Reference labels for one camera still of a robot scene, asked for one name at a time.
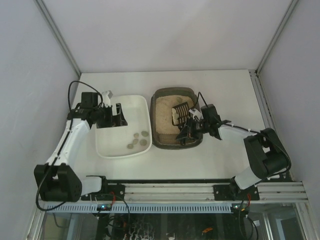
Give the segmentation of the black slotted litter scoop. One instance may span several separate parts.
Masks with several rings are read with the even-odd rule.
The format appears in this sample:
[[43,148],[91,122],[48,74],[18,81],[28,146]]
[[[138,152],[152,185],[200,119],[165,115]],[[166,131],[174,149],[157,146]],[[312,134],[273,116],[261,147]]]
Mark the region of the black slotted litter scoop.
[[188,119],[190,118],[189,110],[190,108],[186,101],[171,108],[172,125],[178,127],[179,132],[184,125],[187,124]]

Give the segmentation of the brown translucent litter box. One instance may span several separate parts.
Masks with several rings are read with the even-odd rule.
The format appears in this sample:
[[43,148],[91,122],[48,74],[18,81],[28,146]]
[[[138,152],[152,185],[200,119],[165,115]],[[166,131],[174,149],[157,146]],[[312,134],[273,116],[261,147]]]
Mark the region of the brown translucent litter box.
[[198,136],[200,143],[195,145],[180,145],[180,143],[176,140],[177,135],[179,134],[159,134],[156,132],[156,99],[165,96],[171,95],[181,95],[190,97],[194,103],[191,108],[200,109],[199,104],[196,103],[197,95],[194,91],[189,87],[167,87],[158,89],[151,98],[150,101],[150,122],[152,129],[152,144],[157,148],[164,150],[179,150],[179,149],[188,149],[193,148],[201,144],[203,141],[203,134]]

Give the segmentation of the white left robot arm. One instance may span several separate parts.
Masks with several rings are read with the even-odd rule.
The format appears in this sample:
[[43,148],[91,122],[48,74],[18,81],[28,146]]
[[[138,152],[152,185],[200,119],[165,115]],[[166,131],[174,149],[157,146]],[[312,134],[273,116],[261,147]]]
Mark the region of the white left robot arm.
[[81,179],[73,167],[83,140],[98,129],[127,126],[122,105],[111,103],[111,91],[83,92],[81,101],[67,115],[64,133],[49,159],[36,165],[36,197],[46,202],[77,202],[82,196],[102,190],[104,176],[89,175]]

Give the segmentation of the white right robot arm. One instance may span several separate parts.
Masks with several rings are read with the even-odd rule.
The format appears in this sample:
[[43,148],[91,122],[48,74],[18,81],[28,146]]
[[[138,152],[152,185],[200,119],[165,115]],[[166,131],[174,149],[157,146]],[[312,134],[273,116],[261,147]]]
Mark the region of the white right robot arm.
[[288,172],[291,160],[272,128],[255,131],[222,120],[213,104],[200,110],[189,108],[187,102],[172,107],[172,125],[178,127],[176,140],[185,145],[209,134],[221,141],[239,139],[244,144],[249,166],[230,179],[226,191],[219,191],[215,199],[236,200],[246,197],[258,183]]

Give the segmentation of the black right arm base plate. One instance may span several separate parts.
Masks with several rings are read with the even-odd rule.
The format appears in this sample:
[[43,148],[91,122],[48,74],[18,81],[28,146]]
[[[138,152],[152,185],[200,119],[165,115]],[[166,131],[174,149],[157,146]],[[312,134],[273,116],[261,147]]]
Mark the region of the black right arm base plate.
[[247,200],[248,197],[252,201],[260,200],[258,188],[255,186],[240,189],[236,184],[215,184],[213,194],[216,201],[240,201],[243,198]]

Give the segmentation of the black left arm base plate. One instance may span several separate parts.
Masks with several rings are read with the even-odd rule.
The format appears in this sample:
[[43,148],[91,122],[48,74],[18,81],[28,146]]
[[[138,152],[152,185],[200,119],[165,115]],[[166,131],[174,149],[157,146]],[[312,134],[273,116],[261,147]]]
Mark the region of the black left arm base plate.
[[126,186],[120,183],[107,183],[102,186],[102,189],[98,192],[93,192],[82,196],[82,201],[120,201],[123,199],[126,193]]

